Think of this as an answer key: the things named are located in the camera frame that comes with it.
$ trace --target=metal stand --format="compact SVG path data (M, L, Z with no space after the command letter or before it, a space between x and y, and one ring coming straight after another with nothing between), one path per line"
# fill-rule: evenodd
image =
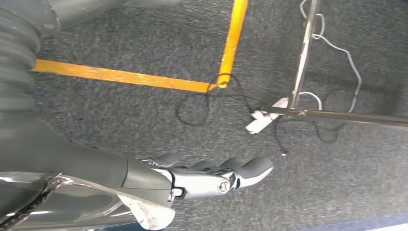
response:
M287 108L271 107L265 108L264 110L268 113L274 113L278 115L306 116L324 119L344 120L348 122L357 123L371 123L408 127L408 117L363 115L355 113L328 112L297 108L299 102L299 93L301 92L303 85L309 49L313 40L312 36L315 30L317 12L320 3L321 0L311 0L310 10L307 16L305 35L303 37L302 51L300 53L299 66L297 69L296 77L293 82L293 90L291 92L291 95L289 96L288 107Z

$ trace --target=black cable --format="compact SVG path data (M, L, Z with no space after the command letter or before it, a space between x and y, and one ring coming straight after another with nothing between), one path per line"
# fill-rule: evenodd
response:
M225 83L218 84L218 85L216 85L213 89L211 89L212 82L214 82L218 77L220 77L220 76L222 76L222 75L228 75L228 76L230 76L232 79L234 79L234 81L235 81L235 82L237 83L237 85L238 85L238 88L239 88L241 94L225 94L225 92L224 92L223 94L221 94L221 95L210 94L210 92L212 92L213 90L217 89L219 85L226 83L226 82L225 82ZM331 91L329 94L327 94L327 95L323 98L323 102L325 102L325 101L327 100L327 98L328 98L332 93L334 93L334 92L336 92L336 91L340 91L340 90L342 90L342 89L335 89L335 90ZM188 100L188 99L191 98L191 97L195 97L195 96L203 96L203 97L204 97L204 100L205 100L205 114L204 114L204 117L202 118L201 121L199 121L199 122L197 122L197 123L192 123L192 122L188 122L188 121L184 120L183 118L181 118L181 116L180 116L180 107L181 107L181 105L182 105L186 100ZM256 98L253 98L253 97L251 97L251 96L245 95L245 92L244 92L244 89L243 89L243 87L242 87L242 84L240 83L240 81L238 80L238 78L237 78L236 76L234 76L234 75L232 75L232 74L220 74L220 75L218 75L218 76L216 76L216 77L214 77L213 79L210 80L210 83L208 84L207 91L206 91L205 93L195 93L195 94L191 94L191 95L186 96L183 100L181 100L181 102L176 106L176 118L177 118L181 123L183 123L183 124L185 124L185 125L190 125L190 126L202 126L202 125L205 124L205 122L207 121L208 116L209 116L209 112L210 112L210 97L223 97L223 98L226 98L226 97L236 97L236 96L242 97L242 99L243 99L244 102L245 102L245 106L246 106L246 108L248 109L248 112L249 112L250 114L251 114L252 112L254 112L254 109L250 106L250 104L249 104L249 102L248 102L248 99L255 100L255 101L258 102L259 105L261 105L261 103L260 103ZM319 128L319 126L317 125L317 123L315 122L315 120L287 119L287 120L281 121L282 118L283 118L283 116L279 116L279 117L277 117L276 119L273 120L273 136L274 136L276 142L278 143L279 149L280 149L280 151L282 152L282 154L287 154L287 153L288 153L288 150L284 147L284 145L282 144L282 142L281 142L281 140L280 140L280 138L279 138L279 136L278 136L278 124L287 123L287 122L294 122L294 121L298 121L298 122L308 122L308 123L312 124L313 127L315 128L315 131L316 131L316 134L317 134L319 140L320 140L321 142L323 142L323 143L326 143L326 144L330 144L330 143L336 142L337 139L338 139L338 136L339 136L339 131L340 131L340 129L342 129L342 128L346 125L346 123L343 123L343 124L340 124L339 126L336 126L336 127L334 127L334 128L322 128L322 127ZM334 139L328 141L328 140L325 140L324 138L322 138L320 129L326 130L326 131L335 132L335 137L334 137Z
M339 131L340 131L340 129L342 129L342 128L345 126L345 124L341 124L340 126L336 126L335 128L332 128L332 129L329 129L329 128L320 128L320 129L322 129L322 130L335 132L335 137L334 137L332 140L328 141L328 140L325 140L325 139L321 136L321 131L320 131L320 129L319 129L319 126L316 124L316 121L315 121L315 120L287 119L287 120L281 121L282 118L283 118L283 116L279 116L278 118L276 118L276 119L273 121L273 136L274 136L276 142L278 143L279 150L281 151L282 154L288 154L288 150L285 148L285 146L282 144L282 141L279 139L279 136L278 136L278 124L283 124L283 123L287 123L287 122L307 122L307 123L310 123L310 124L312 124L313 127L315 128L315 131L316 131L316 134L317 134L317 137L319 138L319 140L320 140L322 143L325 143L325 144L331 144L331 143L336 142L337 139L338 139L338 137L339 137Z
M220 84L216 85L213 89L211 89L211 86L213 85L212 82L214 82L216 79L218 79L218 77L223 76L223 75L228 75L228 76L230 76L232 79L234 79L234 81L237 83L238 88L239 88L239 90L240 90L240 92L241 92L240 94L225 94L225 92L223 92L223 94L220 94L220 95L219 95L219 94L211 94L211 92L213 92L214 90L216 90L219 85L226 84L226 82L225 82L225 83L220 83ZM205 100L205 111L204 111L203 118L202 118L199 122L196 122L196 123L186 121L185 119L181 118L181 116L180 116L180 108L181 108L182 104L183 104L184 102L186 102L188 99L190 99L190 98L192 98L192 97L197 97L197 96L204 97L204 100ZM184 99L182 99L182 100L180 101L180 103L176 106L176 118L177 118L181 123L183 123L183 124L185 124L185 125L189 125L189 126L202 126L202 125L205 124L205 122L207 121L207 119L208 119L208 117L209 117L209 113L210 113L210 97L227 98L227 97L236 97L236 96L242 97L242 99L243 99L244 102L245 102L245 106L246 106L246 108L248 109L248 112L249 112L249 113L252 113L254 110L253 110L253 108L251 107L251 105L249 104L248 99L255 100L255 101L258 102L258 104L260 104L259 101L258 101L257 99L255 99L254 97L245 95L245 92L244 92L244 89L243 89L243 87L242 87L242 84L240 83L240 81L238 80L238 78L237 78L236 76L234 76L234 75L232 75L232 74L220 74L220 75L218 75L218 76L216 76L216 77L214 77L214 78L212 78L212 79L210 80L210 83L208 84L208 87L207 87L207 90L206 90L205 93L194 93L194 94L191 94L191 95L187 95Z

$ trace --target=white connector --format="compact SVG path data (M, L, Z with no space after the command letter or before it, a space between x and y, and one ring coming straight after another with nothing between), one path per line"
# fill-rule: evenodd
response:
M272 107L287 107L288 106L288 98L282 98L278 100ZM279 115L273 113L266 113L261 111L254 111L251 116L255 119L252 123L246 126L246 129L251 134L256 134L266 128L274 119L276 119Z

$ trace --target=yellow tape line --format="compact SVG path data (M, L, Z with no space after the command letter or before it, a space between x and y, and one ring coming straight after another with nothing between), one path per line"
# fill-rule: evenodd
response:
M221 67L219 74L231 74L232 66L234 64L235 52L237 50L238 42L240 40L243 20L245 18L248 0L235 0L232 8L231 23L227 36L227 43L225 44L224 55L222 56ZM230 81L229 75L221 75L217 83L228 83ZM226 88L227 84L221 84L220 88Z
M207 92L208 89L208 83L204 82L162 76L152 76L127 71L61 63L43 59L37 60L37 65L32 71L48 72L64 76L75 76L120 83L140 84L159 88L188 90L194 92ZM216 86L216 84L212 84L210 89L213 89Z

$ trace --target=prosthetic hand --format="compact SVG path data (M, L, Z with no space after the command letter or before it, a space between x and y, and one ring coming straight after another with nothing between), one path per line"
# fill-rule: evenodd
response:
M165 154L157 159L139 158L139 160L171 182L168 201L223 195L231 190L260 182L273 169L272 161L264 157L257 157L248 162L233 157L219 167L210 161L201 161L190 167L171 167L178 162L178 157L174 154Z

